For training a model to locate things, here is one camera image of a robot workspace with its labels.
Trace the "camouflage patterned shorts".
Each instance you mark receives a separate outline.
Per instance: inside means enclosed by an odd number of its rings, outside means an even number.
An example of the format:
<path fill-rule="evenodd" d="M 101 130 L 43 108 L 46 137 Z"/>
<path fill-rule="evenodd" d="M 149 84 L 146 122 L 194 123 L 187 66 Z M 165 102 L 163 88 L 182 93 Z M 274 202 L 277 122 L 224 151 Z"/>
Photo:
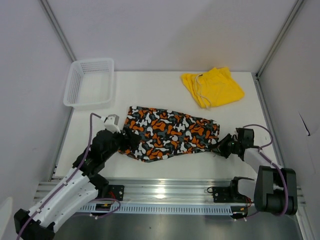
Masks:
<path fill-rule="evenodd" d="M 211 152 L 219 141 L 220 125 L 213 119 L 163 108 L 130 106 L 123 129 L 141 137 L 136 150 L 120 154 L 152 163 L 185 154 Z"/>

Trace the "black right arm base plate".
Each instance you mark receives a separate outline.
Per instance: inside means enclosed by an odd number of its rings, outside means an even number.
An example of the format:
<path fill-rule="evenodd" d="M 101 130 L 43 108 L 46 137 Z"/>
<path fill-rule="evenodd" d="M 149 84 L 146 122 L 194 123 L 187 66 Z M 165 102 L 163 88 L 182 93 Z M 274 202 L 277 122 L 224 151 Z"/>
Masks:
<path fill-rule="evenodd" d="M 253 199 L 240 194 L 230 186 L 210 186 L 206 189 L 215 203 L 253 204 Z"/>

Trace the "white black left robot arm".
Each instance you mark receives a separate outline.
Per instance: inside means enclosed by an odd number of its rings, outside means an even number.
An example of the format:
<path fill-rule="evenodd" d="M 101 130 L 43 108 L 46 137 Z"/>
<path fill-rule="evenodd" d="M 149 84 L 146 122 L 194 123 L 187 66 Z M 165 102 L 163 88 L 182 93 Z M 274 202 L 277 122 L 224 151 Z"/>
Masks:
<path fill-rule="evenodd" d="M 117 151 L 133 150 L 141 138 L 128 128 L 119 132 L 107 129 L 90 136 L 88 145 L 67 175 L 29 210 L 14 214 L 17 239 L 51 240 L 60 226 L 81 207 L 93 200 L 115 201 L 109 181 L 99 172 Z"/>

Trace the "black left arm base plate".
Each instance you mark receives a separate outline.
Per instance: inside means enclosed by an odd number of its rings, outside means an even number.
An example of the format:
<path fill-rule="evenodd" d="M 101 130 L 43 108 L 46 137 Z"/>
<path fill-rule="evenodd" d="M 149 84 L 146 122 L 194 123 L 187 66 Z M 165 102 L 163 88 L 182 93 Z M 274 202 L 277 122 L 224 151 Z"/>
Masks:
<path fill-rule="evenodd" d="M 125 186 L 124 185 L 112 185 L 108 186 L 107 196 L 118 201 L 122 201 L 124 198 Z"/>

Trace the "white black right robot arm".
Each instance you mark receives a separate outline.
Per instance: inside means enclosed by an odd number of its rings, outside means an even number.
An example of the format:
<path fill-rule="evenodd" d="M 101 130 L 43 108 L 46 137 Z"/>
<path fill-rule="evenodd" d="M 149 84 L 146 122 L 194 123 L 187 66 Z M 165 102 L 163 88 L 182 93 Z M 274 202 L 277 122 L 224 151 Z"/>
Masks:
<path fill-rule="evenodd" d="M 255 145 L 253 124 L 237 128 L 234 135 L 228 134 L 218 141 L 212 151 L 223 158 L 238 156 L 257 174 L 255 179 L 235 176 L 229 186 L 208 187 L 215 203 L 253 203 L 258 212 L 275 216 L 293 216 L 298 211 L 296 172 L 281 167 Z"/>

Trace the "yellow shorts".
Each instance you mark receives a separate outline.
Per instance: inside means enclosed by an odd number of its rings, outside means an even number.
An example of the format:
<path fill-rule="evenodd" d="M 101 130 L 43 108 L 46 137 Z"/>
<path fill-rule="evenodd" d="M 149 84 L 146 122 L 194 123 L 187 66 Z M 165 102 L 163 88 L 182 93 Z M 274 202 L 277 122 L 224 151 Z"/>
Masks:
<path fill-rule="evenodd" d="M 245 97 L 245 92 L 232 78 L 232 74 L 228 67 L 214 67 L 206 72 L 183 73 L 180 76 L 183 85 L 189 91 L 195 102 L 196 99 L 192 87 L 195 74 L 202 74 L 199 81 L 203 95 L 211 102 L 210 108 L 231 104 Z"/>

